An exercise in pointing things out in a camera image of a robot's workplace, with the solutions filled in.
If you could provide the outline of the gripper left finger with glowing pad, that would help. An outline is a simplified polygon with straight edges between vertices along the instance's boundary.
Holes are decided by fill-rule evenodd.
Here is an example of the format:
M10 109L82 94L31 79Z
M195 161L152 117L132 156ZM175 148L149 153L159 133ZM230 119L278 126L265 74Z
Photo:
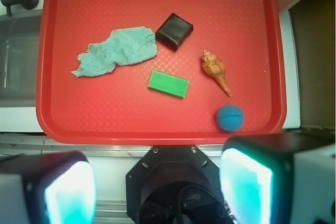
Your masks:
M94 169L79 152L1 157L1 223L93 223Z

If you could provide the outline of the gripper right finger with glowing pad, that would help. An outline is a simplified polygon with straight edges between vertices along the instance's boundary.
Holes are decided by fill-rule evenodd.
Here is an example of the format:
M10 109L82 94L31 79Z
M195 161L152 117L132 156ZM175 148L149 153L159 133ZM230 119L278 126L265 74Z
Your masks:
M335 223L335 139L296 132L233 136L219 181L238 223Z

